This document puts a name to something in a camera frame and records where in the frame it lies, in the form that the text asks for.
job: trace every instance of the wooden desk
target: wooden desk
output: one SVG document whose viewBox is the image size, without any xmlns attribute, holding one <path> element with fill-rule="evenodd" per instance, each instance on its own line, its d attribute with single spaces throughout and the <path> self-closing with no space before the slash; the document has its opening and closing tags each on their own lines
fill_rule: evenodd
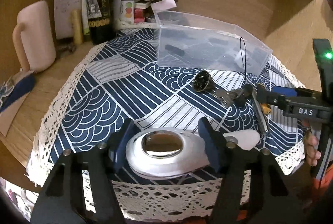
<svg viewBox="0 0 333 224">
<path fill-rule="evenodd" d="M 0 140 L 23 166 L 27 165 L 34 137 L 50 103 L 92 47 L 91 42 L 84 43 L 73 54 L 56 60 L 50 68 L 36 74 L 36 85 L 16 114 L 7 136 L 0 134 Z"/>
</svg>

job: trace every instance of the green light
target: green light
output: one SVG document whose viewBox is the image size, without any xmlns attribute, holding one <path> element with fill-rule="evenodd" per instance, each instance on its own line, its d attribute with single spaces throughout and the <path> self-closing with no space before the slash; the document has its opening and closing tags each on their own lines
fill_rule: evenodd
<svg viewBox="0 0 333 224">
<path fill-rule="evenodd" d="M 325 57 L 328 58 L 328 59 L 332 59 L 333 58 L 333 54 L 331 52 L 327 52 L 325 54 Z"/>
</svg>

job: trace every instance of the white oval object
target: white oval object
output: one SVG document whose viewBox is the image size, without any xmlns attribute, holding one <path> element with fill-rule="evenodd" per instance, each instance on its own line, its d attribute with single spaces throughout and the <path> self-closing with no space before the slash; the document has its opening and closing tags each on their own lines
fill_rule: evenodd
<svg viewBox="0 0 333 224">
<path fill-rule="evenodd" d="M 254 148 L 259 140 L 260 135 L 253 129 L 240 130 L 223 134 L 227 141 L 236 143 L 243 150 L 249 151 Z"/>
<path fill-rule="evenodd" d="M 145 150 L 143 144 L 147 136 L 153 134 L 174 135 L 181 142 L 181 148 L 168 152 Z M 204 140 L 195 134 L 176 128 L 155 128 L 144 130 L 129 140 L 126 158 L 131 169 L 140 177 L 166 180 L 209 165 L 204 149 Z"/>
</svg>

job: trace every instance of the handwritten note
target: handwritten note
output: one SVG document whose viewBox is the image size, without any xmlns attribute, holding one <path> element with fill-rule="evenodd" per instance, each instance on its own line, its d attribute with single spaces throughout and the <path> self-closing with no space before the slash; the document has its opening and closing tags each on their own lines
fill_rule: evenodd
<svg viewBox="0 0 333 224">
<path fill-rule="evenodd" d="M 54 0 L 54 24 L 57 39 L 73 37 L 71 11 L 81 9 L 82 0 Z"/>
</svg>

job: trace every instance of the bottle label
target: bottle label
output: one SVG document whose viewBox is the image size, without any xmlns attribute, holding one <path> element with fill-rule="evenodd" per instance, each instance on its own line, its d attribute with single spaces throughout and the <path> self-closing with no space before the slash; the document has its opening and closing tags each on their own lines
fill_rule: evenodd
<svg viewBox="0 0 333 224">
<path fill-rule="evenodd" d="M 106 25 L 109 22 L 109 0 L 87 0 L 87 17 L 88 19 L 103 19 L 100 20 L 98 26 Z"/>
</svg>

